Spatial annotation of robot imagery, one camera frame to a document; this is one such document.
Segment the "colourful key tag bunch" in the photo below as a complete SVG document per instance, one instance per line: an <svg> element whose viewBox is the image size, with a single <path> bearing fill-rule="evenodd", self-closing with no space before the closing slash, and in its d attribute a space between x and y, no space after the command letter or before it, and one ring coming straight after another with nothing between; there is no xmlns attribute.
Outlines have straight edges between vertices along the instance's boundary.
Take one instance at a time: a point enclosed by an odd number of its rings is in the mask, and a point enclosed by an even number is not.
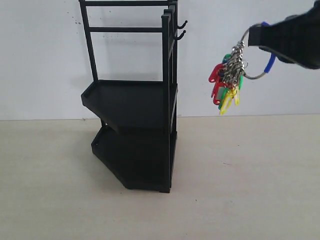
<svg viewBox="0 0 320 240"><path fill-rule="evenodd" d="M240 104L240 92L244 78L257 80L264 77L272 69L276 55L271 54L263 72L256 76L249 76L245 69L248 62L243 58L245 48L245 37L249 35L247 29L230 53L226 54L221 63L217 64L212 70L208 81L214 83L211 98L212 103L217 106L219 114L224 115L232 103L236 106Z"/></svg>

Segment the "black metal hook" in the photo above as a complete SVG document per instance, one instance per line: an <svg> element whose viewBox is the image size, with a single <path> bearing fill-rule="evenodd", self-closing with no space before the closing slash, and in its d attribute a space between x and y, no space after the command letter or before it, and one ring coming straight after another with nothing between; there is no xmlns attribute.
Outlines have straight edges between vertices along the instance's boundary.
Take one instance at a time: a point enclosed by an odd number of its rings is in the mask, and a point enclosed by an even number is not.
<svg viewBox="0 0 320 240"><path fill-rule="evenodd" d="M177 25L177 28L178 28L179 30L184 29L184 28L185 28L185 26L187 25L187 23L188 23L188 21L187 21L187 20L185 20L185 21L184 21L184 23L183 23L182 25Z"/></svg>
<svg viewBox="0 0 320 240"><path fill-rule="evenodd" d="M186 30L184 30L180 35L173 35L173 39L175 40L175 41L179 41L179 40L181 40L183 37L184 37L184 35L187 33L187 31Z"/></svg>

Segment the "black two-tier storage rack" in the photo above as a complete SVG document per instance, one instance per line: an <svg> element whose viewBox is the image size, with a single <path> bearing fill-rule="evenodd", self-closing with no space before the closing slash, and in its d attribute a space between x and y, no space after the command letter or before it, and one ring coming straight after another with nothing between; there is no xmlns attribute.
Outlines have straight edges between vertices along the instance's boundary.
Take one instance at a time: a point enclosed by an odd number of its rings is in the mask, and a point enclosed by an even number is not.
<svg viewBox="0 0 320 240"><path fill-rule="evenodd" d="M79 2L93 81L81 94L101 121L93 154L127 189L169 193L177 141L178 2L176 0L81 0ZM88 7L164 7L160 27L90 26ZM92 33L159 33L162 81L98 77Z"/></svg>

